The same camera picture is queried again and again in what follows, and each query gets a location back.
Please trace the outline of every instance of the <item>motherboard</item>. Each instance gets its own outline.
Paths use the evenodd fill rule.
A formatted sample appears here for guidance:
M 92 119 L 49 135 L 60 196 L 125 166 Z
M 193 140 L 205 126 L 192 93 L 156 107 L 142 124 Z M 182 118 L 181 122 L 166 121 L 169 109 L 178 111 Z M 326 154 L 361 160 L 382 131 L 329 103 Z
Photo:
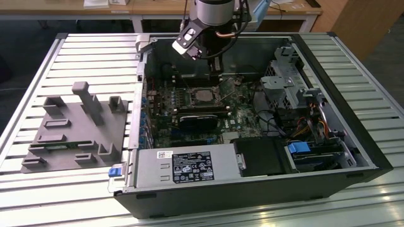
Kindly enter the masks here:
M 177 75 L 149 92 L 154 148 L 224 144 L 261 136 L 250 104 L 252 83 L 242 79 L 220 76 L 216 86 L 192 87 L 192 80 Z

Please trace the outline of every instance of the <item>table leg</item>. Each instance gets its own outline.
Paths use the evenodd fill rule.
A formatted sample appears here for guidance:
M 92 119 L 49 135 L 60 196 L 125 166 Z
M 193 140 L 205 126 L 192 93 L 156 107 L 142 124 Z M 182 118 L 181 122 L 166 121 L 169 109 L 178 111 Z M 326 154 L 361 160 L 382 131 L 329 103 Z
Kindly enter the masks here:
M 134 33 L 142 33 L 142 26 L 141 26 L 142 17 L 141 17 L 141 15 L 133 15 L 130 17 L 130 19 L 132 19 Z
M 316 22 L 317 15 L 306 15 L 306 19 L 304 20 L 298 32 L 309 32 L 313 28 Z

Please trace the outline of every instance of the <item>metal bracket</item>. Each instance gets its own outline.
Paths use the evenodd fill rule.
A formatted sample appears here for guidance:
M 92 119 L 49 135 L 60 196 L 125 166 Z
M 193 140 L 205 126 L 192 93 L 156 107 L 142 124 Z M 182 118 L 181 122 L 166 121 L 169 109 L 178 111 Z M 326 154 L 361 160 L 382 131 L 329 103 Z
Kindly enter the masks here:
M 134 41 L 137 53 L 144 53 L 145 51 L 148 51 L 152 48 L 150 43 L 153 43 L 153 42 L 157 42 L 157 40 L 150 39 L 149 34 L 137 35 L 136 41 Z

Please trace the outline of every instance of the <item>copper pipe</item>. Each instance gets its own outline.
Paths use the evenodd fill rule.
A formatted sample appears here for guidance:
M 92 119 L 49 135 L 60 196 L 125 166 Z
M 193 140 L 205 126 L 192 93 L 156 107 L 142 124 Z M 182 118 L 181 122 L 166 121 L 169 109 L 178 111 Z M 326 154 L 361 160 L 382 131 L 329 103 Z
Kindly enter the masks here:
M 221 34 L 220 32 L 216 32 L 216 36 L 218 38 L 226 39 L 226 38 L 233 38 L 236 36 L 236 34 L 234 33 Z

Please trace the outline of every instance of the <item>barcode sticker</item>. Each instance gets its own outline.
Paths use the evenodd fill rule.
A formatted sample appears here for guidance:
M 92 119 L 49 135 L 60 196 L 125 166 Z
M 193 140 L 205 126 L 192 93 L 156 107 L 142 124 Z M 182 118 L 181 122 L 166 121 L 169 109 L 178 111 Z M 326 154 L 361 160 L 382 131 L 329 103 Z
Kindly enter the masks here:
M 157 158 L 170 158 L 172 150 L 157 151 Z

